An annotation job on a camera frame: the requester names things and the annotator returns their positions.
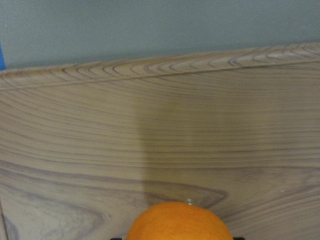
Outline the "orange fruit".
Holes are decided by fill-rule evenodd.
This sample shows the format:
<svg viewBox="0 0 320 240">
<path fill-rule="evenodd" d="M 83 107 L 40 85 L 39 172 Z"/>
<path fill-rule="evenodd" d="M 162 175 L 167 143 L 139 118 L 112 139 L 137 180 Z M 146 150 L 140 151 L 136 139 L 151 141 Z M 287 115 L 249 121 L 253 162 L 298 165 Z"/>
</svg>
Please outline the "orange fruit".
<svg viewBox="0 0 320 240">
<path fill-rule="evenodd" d="M 150 207 L 133 223 L 127 240 L 232 240 L 227 225 L 211 211 L 182 202 Z"/>
</svg>

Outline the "brown wooden tray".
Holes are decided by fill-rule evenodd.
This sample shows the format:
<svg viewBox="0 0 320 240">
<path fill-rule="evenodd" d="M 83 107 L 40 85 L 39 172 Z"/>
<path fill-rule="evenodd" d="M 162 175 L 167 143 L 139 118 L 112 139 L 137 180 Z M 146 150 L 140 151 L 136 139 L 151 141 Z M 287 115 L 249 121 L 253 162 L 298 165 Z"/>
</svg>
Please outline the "brown wooden tray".
<svg viewBox="0 0 320 240">
<path fill-rule="evenodd" d="M 121 238 L 168 201 L 319 239 L 319 43 L 1 72 L 1 239 Z"/>
</svg>

